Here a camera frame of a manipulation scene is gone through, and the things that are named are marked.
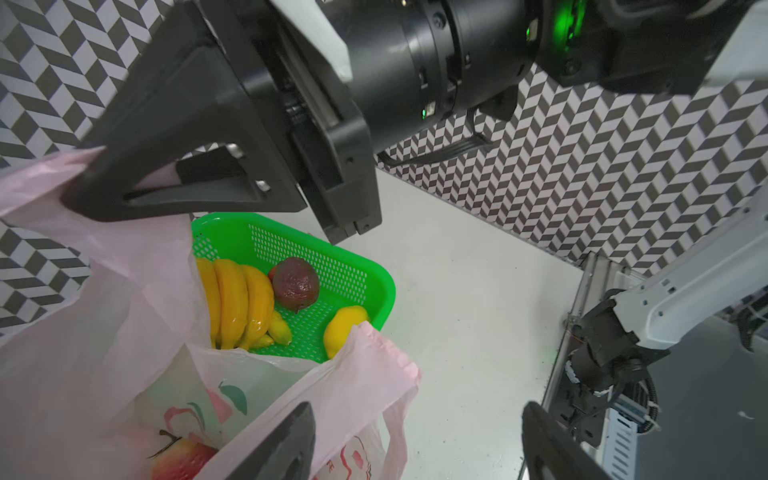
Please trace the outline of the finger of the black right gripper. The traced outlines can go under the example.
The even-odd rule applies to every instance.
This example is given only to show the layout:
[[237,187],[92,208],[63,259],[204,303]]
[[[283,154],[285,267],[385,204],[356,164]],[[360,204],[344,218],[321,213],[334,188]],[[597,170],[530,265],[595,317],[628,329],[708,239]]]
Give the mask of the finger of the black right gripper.
[[265,10],[175,4],[84,137],[98,155],[63,205],[100,222],[304,209],[289,117],[252,40]]

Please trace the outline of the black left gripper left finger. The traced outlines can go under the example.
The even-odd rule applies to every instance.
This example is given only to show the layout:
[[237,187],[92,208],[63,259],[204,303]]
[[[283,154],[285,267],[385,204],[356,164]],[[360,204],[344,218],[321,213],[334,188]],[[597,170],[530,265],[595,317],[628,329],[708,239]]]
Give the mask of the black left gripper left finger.
[[316,440],[309,402],[300,403],[227,480],[307,480]]

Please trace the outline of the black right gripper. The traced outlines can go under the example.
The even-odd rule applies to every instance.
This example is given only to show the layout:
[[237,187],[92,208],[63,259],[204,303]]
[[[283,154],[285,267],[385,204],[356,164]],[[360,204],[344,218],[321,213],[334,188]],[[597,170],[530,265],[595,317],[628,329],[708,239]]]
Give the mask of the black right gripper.
[[252,40],[289,117],[304,208],[332,243],[381,223],[388,147],[455,115],[510,116],[535,52],[528,1],[316,1],[349,49],[345,84],[261,2]]

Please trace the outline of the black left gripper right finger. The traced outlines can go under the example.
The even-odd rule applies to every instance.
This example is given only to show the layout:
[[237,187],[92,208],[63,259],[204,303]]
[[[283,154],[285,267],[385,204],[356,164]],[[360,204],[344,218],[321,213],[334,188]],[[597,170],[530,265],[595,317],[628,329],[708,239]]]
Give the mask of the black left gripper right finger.
[[539,403],[523,409],[522,443],[530,479],[610,479]]

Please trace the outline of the yellow fake lemon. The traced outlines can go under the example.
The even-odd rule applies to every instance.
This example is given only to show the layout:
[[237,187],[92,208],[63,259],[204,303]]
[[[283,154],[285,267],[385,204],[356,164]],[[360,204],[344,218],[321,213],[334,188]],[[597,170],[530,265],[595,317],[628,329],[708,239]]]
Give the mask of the yellow fake lemon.
[[339,309],[326,326],[323,334],[323,345],[328,359],[333,359],[343,348],[354,326],[368,321],[368,312],[362,306],[348,306]]

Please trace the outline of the pink plastic bag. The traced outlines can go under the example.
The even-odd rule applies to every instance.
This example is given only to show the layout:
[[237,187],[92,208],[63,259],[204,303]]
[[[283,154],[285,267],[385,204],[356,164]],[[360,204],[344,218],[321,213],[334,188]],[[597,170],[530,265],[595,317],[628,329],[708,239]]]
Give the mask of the pink plastic bag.
[[308,403],[311,473],[383,420],[379,475],[400,478],[417,365],[367,325],[322,364],[212,349],[186,216],[99,223],[61,204],[96,156],[60,152],[1,173],[2,218],[91,264],[71,300],[1,343],[2,477],[144,479],[160,431],[185,425],[219,448],[201,477],[223,479]]

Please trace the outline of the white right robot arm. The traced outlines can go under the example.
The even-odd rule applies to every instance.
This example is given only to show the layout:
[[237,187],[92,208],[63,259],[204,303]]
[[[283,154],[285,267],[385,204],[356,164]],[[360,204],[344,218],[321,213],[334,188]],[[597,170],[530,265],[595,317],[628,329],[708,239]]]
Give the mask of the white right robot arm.
[[758,164],[722,89],[749,1],[184,1],[84,143],[65,191],[101,221],[310,208],[338,243],[381,223],[387,148],[461,115],[511,122],[514,199],[536,240],[622,233],[640,258],[714,225]]

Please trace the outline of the yellow fake banana bunch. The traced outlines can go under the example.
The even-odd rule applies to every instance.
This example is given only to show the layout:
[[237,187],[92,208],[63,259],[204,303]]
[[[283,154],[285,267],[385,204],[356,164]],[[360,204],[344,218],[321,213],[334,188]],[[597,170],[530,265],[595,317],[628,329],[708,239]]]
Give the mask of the yellow fake banana bunch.
[[213,348],[250,351],[292,343],[292,331],[275,308],[275,293],[264,273],[229,259],[198,258],[196,266]]

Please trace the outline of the dark purple fake fruit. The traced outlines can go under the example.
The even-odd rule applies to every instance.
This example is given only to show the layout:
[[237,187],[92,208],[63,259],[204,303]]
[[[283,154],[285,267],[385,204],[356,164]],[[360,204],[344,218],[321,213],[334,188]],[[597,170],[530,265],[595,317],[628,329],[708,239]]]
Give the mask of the dark purple fake fruit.
[[303,258],[289,257],[268,273],[276,301],[294,313],[313,305],[320,293],[314,267]]

